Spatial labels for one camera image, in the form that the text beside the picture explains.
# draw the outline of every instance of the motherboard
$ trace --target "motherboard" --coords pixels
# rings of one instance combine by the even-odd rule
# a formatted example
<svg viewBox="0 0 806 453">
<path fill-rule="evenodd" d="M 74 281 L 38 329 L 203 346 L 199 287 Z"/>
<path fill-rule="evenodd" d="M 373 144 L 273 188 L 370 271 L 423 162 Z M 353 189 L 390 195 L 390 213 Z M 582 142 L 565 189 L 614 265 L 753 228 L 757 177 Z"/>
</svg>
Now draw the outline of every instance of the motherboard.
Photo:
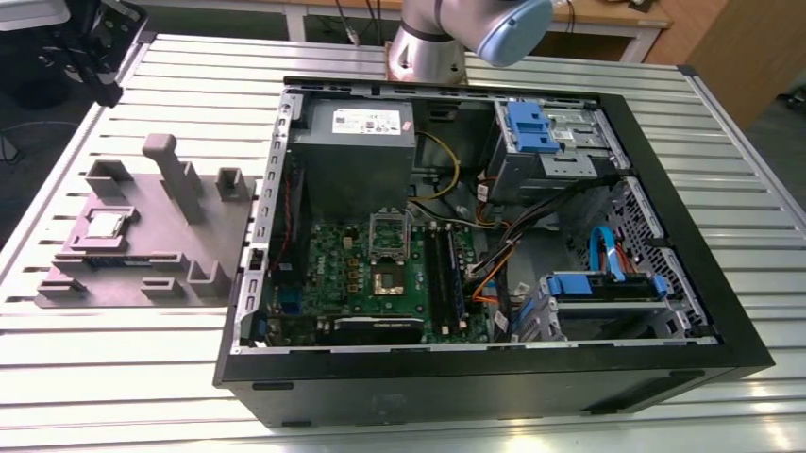
<svg viewBox="0 0 806 453">
<path fill-rule="evenodd" d="M 369 223 L 314 224 L 305 284 L 269 292 L 282 312 L 270 323 L 274 343 L 319 345 L 331 329 L 366 329 L 394 344 L 486 343 L 487 312 L 465 303 L 462 290 L 473 232 L 377 215 Z"/>
</svg>

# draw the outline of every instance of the power supply label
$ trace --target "power supply label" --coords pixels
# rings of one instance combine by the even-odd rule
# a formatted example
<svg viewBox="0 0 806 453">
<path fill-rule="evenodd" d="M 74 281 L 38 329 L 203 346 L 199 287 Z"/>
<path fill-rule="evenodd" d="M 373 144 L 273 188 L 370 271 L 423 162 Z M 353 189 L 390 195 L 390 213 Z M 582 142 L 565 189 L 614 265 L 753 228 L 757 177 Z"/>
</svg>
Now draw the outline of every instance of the power supply label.
<svg viewBox="0 0 806 453">
<path fill-rule="evenodd" d="M 398 110 L 338 109 L 333 115 L 334 134 L 401 135 Z"/>
</svg>

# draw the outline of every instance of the desk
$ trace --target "desk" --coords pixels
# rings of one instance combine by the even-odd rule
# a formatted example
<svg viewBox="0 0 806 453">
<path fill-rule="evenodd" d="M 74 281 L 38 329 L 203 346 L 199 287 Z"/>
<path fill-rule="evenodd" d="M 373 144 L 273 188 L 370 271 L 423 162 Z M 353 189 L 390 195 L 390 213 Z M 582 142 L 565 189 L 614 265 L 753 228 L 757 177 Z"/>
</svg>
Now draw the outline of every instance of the desk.
<svg viewBox="0 0 806 453">
<path fill-rule="evenodd" d="M 140 149 L 146 134 L 164 132 L 200 175 L 238 167 L 262 176 L 283 76 L 385 76 L 378 47 L 160 35 L 132 56 L 122 103 L 91 108 L 0 252 L 0 448 L 806 449 L 806 218 L 698 79 L 670 66 L 529 58 L 497 69 L 467 59 L 474 85 L 625 96 L 773 352 L 777 366 L 761 374 L 633 415 L 270 430 L 212 387 L 226 309 L 39 309 L 35 289 L 84 205 L 83 172 L 96 159 L 156 173 Z"/>
<path fill-rule="evenodd" d="M 134 0 L 142 5 L 178 8 L 231 9 L 255 12 L 274 12 L 286 16 L 289 40 L 306 41 L 305 16 L 339 16 L 334 0 Z M 365 0 L 341 0 L 345 15 L 367 19 L 370 12 Z M 623 3 L 606 3 L 602 0 L 573 0 L 575 10 L 574 33 L 619 36 L 630 38 L 630 44 L 621 61 L 641 63 L 656 39 L 672 19 L 656 4 L 650 12 L 630 9 Z M 382 0 L 385 20 L 401 20 L 403 0 Z M 571 19 L 569 6 L 557 8 L 549 31 L 565 32 Z"/>
</svg>

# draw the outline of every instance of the ram slot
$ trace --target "ram slot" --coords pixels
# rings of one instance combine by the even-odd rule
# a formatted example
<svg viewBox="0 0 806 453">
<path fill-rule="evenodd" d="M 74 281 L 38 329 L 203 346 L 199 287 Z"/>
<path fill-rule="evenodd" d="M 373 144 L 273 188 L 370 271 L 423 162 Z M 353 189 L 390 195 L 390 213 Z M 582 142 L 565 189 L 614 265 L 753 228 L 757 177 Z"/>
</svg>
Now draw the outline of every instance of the ram slot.
<svg viewBox="0 0 806 453">
<path fill-rule="evenodd" d="M 442 252 L 442 235 L 445 231 L 431 225 L 426 233 L 426 273 L 429 278 L 429 306 L 431 326 L 435 335 L 446 335 L 450 326 L 450 300 L 447 281 L 443 275 L 445 254 Z"/>
<path fill-rule="evenodd" d="M 465 322 L 465 296 L 462 293 L 462 271 L 459 269 L 459 254 L 457 251 L 457 241 L 454 239 L 454 229 L 449 225 L 445 231 L 445 242 L 447 242 L 449 247 L 449 266 L 445 266 L 446 269 L 446 279 L 449 282 L 449 296 L 451 304 L 454 305 L 453 311 L 453 324 L 451 327 L 455 328 L 466 328 L 467 323 Z"/>
</svg>

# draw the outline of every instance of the green motherboard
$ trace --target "green motherboard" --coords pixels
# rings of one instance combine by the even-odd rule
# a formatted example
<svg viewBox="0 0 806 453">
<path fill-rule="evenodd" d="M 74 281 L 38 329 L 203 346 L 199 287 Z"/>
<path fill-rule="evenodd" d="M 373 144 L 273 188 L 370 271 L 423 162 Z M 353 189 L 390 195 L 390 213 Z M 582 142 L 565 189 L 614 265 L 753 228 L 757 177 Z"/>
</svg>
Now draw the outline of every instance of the green motherboard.
<svg viewBox="0 0 806 453">
<path fill-rule="evenodd" d="M 477 307 L 477 310 L 467 312 L 461 329 L 449 332 L 433 325 L 434 305 L 426 262 L 427 227 L 407 226 L 407 229 L 407 234 L 402 236 L 401 225 L 378 223 L 370 237 L 369 223 L 314 225 L 307 276 L 299 295 L 299 319 L 285 316 L 283 321 L 286 345 L 315 345 L 315 333 L 310 331 L 311 319 L 357 316 L 422 319 L 422 344 L 487 342 L 490 322 L 483 308 Z M 407 258 L 378 260 L 375 257 L 374 260 L 370 257 L 370 241 L 371 247 L 407 248 Z M 454 229 L 454 243 L 463 270 L 466 263 L 475 260 L 473 232 L 465 227 Z"/>
</svg>

